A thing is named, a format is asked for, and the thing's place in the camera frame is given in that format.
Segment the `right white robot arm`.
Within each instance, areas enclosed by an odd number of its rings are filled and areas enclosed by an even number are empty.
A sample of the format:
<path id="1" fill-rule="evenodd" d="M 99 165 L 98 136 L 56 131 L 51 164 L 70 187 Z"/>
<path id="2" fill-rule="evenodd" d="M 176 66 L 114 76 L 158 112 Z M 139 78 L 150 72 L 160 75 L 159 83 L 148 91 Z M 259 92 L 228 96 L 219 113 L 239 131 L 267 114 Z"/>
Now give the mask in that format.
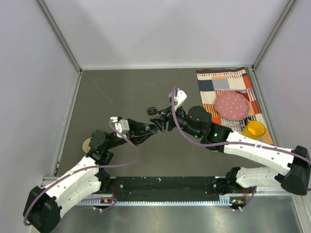
<path id="1" fill-rule="evenodd" d="M 199 138 L 198 146 L 262 165 L 259 168 L 232 168 L 226 175 L 227 187 L 232 192 L 253 186 L 280 186 L 289 193 L 301 196 L 310 191 L 311 161 L 305 147 L 281 148 L 243 136 L 212 122 L 211 114 L 202 106 L 194 106 L 188 112 L 182 107 L 173 112 L 168 107 L 151 122 L 161 131 L 178 128 L 183 136 Z"/>

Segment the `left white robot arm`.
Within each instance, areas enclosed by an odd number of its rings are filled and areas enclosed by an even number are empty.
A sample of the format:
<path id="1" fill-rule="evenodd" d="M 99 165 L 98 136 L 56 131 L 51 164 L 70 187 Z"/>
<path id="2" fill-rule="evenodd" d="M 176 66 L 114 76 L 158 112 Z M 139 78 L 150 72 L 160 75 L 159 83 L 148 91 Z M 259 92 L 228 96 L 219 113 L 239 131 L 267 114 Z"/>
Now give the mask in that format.
<path id="1" fill-rule="evenodd" d="M 64 215 L 92 193 L 106 192 L 110 188 L 105 168 L 111 168 L 113 153 L 109 150 L 130 144 L 139 144 L 157 133 L 154 124 L 144 124 L 131 119 L 111 117 L 111 133 L 103 130 L 92 132 L 88 141 L 89 151 L 63 176 L 41 188 L 33 188 L 23 212 L 24 225 L 34 226 L 41 233 L 51 232 Z"/>

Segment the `glossy black charging case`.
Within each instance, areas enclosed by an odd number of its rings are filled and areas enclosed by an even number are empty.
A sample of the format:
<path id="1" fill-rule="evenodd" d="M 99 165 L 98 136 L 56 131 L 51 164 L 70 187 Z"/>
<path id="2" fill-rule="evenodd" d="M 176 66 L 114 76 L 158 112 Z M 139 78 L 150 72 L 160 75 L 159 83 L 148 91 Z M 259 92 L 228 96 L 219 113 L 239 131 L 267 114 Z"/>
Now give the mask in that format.
<path id="1" fill-rule="evenodd" d="M 150 115 L 150 116 L 153 116 L 153 115 L 157 114 L 157 108 L 156 107 L 149 107 L 147 109 L 147 114 Z"/>

